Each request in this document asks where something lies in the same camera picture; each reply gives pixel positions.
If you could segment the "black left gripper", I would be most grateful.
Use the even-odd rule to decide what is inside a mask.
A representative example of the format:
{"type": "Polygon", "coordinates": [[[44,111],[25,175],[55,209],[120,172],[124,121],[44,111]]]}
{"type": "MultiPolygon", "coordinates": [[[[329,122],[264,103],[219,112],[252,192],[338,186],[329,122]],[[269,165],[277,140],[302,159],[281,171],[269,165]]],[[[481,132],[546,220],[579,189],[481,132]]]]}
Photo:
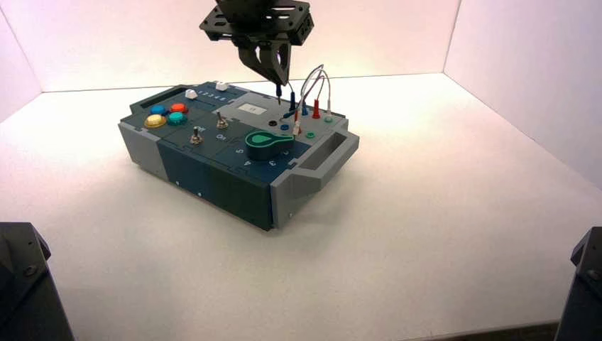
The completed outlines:
{"type": "Polygon", "coordinates": [[[314,28],[303,1],[217,1],[199,28],[210,40],[274,40],[271,48],[239,47],[240,61],[275,85],[288,81],[291,45],[301,46],[314,28]]]}

